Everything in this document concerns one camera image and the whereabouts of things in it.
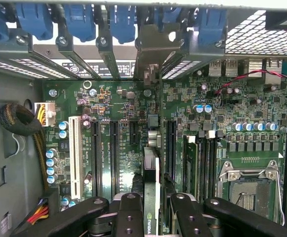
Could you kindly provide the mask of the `labelled black RAM stick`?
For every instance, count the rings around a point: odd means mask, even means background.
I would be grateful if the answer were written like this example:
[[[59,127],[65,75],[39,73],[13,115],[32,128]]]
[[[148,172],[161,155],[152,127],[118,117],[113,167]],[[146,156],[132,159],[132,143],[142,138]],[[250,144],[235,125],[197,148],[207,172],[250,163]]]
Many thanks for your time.
[[[183,192],[198,195],[198,158],[199,147],[195,136],[183,137]]]

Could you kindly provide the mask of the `black open PC case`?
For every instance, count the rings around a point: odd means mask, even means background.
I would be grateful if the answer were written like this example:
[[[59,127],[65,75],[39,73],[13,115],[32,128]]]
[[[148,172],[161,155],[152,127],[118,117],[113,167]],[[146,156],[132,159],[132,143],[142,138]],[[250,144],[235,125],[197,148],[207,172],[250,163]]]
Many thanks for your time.
[[[25,32],[18,21],[16,3],[45,3],[53,22],[53,38],[38,40]],[[67,28],[64,4],[91,4],[96,26],[96,38],[81,42]],[[119,44],[110,32],[112,5],[135,6],[135,40]],[[190,75],[198,70],[212,70],[221,65],[224,75],[233,69],[229,61],[238,63],[238,75],[250,72],[256,64],[264,61],[266,67],[281,66],[287,73],[287,0],[0,0],[0,9],[5,15],[9,40],[0,42],[0,72],[18,76],[43,84],[55,79],[55,73],[63,72],[56,60],[69,60],[81,66],[93,77],[100,73],[87,65],[101,63],[106,74],[121,79],[127,74],[130,79],[140,79],[135,73],[136,40],[142,25],[156,25],[155,9],[158,7],[181,7],[175,23],[180,25],[176,39],[180,49],[171,53],[162,66],[162,77],[175,72],[183,62],[195,61],[196,65],[179,76]],[[226,9],[227,19],[222,39],[206,46],[198,44],[198,12],[200,8]],[[41,211],[41,200],[50,188],[46,183],[45,129],[24,105],[10,102],[0,107],[0,125],[13,136],[31,137],[39,160],[43,192],[37,204],[10,233],[31,224],[34,215]]]

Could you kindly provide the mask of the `short black expansion slot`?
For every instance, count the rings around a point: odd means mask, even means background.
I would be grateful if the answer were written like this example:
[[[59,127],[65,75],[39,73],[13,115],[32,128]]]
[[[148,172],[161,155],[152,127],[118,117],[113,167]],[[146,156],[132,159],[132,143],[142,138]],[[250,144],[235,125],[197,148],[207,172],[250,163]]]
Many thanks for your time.
[[[131,145],[138,144],[139,141],[139,129],[138,121],[131,120],[129,122],[129,142]]]

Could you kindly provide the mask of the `green motherboard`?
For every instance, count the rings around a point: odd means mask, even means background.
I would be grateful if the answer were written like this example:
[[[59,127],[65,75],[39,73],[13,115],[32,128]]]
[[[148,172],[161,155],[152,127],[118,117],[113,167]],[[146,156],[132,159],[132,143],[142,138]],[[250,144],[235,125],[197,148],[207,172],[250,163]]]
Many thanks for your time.
[[[110,121],[119,123],[120,193],[129,193],[134,175],[143,176],[144,148],[147,145],[147,111],[154,106],[154,92],[144,88],[142,79],[123,74],[114,79],[103,64],[87,65],[100,73],[98,78],[69,60],[56,60],[63,72],[43,84],[43,102],[54,102],[56,125],[45,129],[46,183],[50,190],[41,200],[41,211],[31,224],[93,198],[91,122],[99,121],[101,142],[102,197],[112,203]],[[217,177],[228,160],[235,168],[265,167],[275,160],[281,173],[281,192],[287,228],[287,73],[281,66],[266,67],[264,61],[250,72],[238,75],[238,63],[221,73],[212,70],[179,76],[196,65],[186,61],[163,79],[164,166],[161,179],[161,223],[159,237],[174,234],[170,196],[183,192],[183,137],[195,136],[199,147],[198,195],[200,204],[216,195]],[[83,193],[71,198],[69,117],[81,117]],[[129,142],[129,122],[138,121],[139,141]],[[166,171],[166,121],[176,121],[175,179]]]

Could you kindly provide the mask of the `white power connector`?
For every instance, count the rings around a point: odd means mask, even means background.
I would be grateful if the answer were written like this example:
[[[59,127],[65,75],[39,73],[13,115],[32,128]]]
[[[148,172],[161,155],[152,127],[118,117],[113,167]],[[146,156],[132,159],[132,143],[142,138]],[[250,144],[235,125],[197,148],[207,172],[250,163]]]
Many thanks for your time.
[[[35,103],[35,117],[42,127],[54,127],[56,125],[56,111],[54,102]]]

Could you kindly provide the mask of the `metal locking lever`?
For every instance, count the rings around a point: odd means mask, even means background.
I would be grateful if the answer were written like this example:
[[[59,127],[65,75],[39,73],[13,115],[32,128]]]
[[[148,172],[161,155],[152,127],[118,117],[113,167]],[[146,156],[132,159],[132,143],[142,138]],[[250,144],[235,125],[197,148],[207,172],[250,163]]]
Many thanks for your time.
[[[276,171],[276,184],[277,184],[277,190],[278,190],[278,200],[279,200],[279,211],[281,214],[281,225],[285,225],[285,214],[283,211],[283,203],[282,203],[282,194],[281,194],[281,185],[280,185],[280,172]]]

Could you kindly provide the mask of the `CPU socket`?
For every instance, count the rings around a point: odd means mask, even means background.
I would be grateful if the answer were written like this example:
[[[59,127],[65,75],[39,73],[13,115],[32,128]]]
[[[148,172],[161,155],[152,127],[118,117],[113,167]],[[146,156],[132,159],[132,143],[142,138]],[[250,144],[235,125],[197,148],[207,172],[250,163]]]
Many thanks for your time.
[[[224,162],[217,177],[216,195],[239,207],[281,224],[275,160],[265,167],[235,168]]]

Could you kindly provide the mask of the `grey power supply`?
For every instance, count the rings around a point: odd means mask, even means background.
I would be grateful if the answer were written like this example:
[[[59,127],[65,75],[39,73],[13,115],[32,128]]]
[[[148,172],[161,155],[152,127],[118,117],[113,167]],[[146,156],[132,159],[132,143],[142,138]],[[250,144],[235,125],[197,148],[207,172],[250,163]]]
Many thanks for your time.
[[[41,82],[0,72],[0,107],[14,102],[30,111],[42,99]],[[39,160],[31,137],[13,136],[0,125],[0,237],[37,204],[43,192]]]

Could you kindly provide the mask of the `white expansion slot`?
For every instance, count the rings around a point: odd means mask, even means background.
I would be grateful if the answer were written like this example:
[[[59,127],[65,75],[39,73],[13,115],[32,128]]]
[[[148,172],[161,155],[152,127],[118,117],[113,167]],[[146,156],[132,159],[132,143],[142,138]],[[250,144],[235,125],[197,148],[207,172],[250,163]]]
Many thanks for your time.
[[[83,157],[81,117],[71,116],[69,123],[71,198],[82,198]]]

